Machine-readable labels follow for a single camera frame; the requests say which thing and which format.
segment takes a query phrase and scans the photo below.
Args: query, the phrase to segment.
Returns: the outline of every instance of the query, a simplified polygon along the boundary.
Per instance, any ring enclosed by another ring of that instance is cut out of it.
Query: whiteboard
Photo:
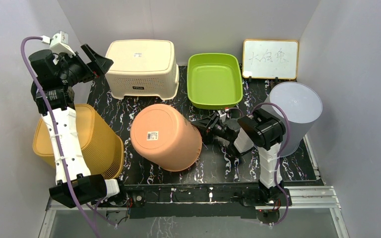
[[[297,41],[245,40],[243,77],[296,79]]]

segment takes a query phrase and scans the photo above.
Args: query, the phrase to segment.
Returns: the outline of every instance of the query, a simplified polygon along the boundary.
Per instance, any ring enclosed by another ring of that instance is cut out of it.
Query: black platform
[[[125,97],[123,100],[117,100],[112,98],[109,85],[105,80],[93,82],[88,104],[97,110],[125,144],[125,165],[121,174],[125,184],[257,182],[259,158],[255,149],[238,160],[226,154],[224,146],[220,143],[203,145],[198,161],[182,172],[163,170],[135,152],[130,143],[130,126],[133,118],[145,107],[156,103],[168,104],[191,121],[208,116],[213,112],[198,109],[192,105],[187,98],[186,79],[187,67],[180,66],[180,84],[177,96],[166,101],[162,101],[157,97]],[[238,104],[238,107],[244,113],[249,113],[255,105],[266,99],[270,88],[268,81],[254,79],[252,82],[247,82],[243,79],[243,90],[243,99]],[[238,116],[238,113],[232,113],[233,116]],[[280,169],[284,180],[316,180],[303,141],[301,141],[298,150],[294,154],[282,159]]]

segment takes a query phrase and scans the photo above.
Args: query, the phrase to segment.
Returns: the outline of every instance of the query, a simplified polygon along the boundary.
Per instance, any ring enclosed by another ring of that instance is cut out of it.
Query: whiteboard frame
[[[286,80],[295,80],[297,78],[297,74],[299,72],[299,42],[296,40],[264,40],[264,39],[246,39],[243,41],[243,57],[242,57],[242,72],[245,69],[245,42],[246,41],[291,41],[291,42],[297,42],[297,58],[296,58],[296,76],[294,78],[278,78],[278,79],[286,79]],[[252,77],[252,78],[259,78],[259,79],[275,79],[275,78],[262,78],[262,77]]]

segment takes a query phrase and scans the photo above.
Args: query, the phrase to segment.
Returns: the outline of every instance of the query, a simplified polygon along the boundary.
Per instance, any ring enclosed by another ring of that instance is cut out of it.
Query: chinese characters
[[[253,65],[254,60],[257,60],[259,62],[285,63],[288,62],[288,60],[285,57],[285,52],[282,51],[282,48],[280,48],[280,50],[278,50],[275,54],[272,54],[272,52],[269,49],[266,49],[266,51],[263,53],[260,59],[258,58],[258,55],[254,55],[254,52],[252,52],[252,58],[249,58],[249,61],[251,61],[251,65]]]

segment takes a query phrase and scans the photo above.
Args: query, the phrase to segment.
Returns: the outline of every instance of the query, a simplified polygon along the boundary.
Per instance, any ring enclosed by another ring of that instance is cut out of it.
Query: bucket label
[[[147,132],[147,140],[158,140],[158,131]]]

